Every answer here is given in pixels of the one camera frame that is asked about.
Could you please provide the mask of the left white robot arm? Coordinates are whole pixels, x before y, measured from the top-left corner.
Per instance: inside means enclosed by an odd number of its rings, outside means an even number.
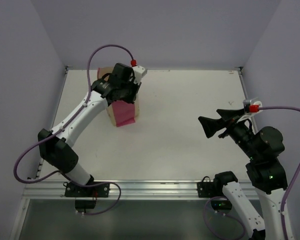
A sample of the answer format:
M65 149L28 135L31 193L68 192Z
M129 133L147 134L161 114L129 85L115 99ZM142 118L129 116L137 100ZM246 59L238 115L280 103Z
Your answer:
M79 164L73 146L91 121L112 103L133 104L147 69L116 63L112 72L105 73L90 86L77 107L51 130L38 133L39 153L43 160L58 169L71 181L82 196L93 193L93 177Z

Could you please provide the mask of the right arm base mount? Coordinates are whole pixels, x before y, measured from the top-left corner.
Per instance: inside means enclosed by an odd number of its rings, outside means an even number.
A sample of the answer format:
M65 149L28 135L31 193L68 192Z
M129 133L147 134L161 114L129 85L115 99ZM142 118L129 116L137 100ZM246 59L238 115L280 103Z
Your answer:
M196 183L197 195L199 198L223 197L222 191L216 187L215 183L209 176Z

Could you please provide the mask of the pink and tan paper bag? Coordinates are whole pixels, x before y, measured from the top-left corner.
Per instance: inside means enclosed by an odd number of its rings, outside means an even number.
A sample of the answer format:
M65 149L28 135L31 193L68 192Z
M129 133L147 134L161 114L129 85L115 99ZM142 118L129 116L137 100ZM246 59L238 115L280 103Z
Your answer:
M126 103L122 100L114 101L107 107L107 114L115 127L122 127L136 122L140 114L138 94L136 94L134 103Z

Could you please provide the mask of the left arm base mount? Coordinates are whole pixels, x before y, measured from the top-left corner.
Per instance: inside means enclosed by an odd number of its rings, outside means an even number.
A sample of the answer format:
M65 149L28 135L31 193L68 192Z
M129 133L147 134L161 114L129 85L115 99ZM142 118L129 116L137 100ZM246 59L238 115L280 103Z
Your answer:
M104 183L96 187L80 187L72 182L64 182L64 196L68 198L107 198L109 196L110 184Z

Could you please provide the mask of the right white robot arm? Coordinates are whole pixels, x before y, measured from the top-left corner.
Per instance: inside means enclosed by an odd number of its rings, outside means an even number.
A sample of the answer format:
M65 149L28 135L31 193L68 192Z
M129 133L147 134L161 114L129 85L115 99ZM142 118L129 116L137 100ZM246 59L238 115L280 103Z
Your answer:
M254 133L250 117L243 109L218 109L219 119L198 117L207 138L223 131L218 137L230 137L247 155L246 173L255 188L263 216L242 193L238 178L232 171L217 173L210 183L210 198L228 199L242 220L242 226L251 240L287 240L283 227L283 196L288 183L286 172L278 160L285 150L283 135L274 127L266 126Z

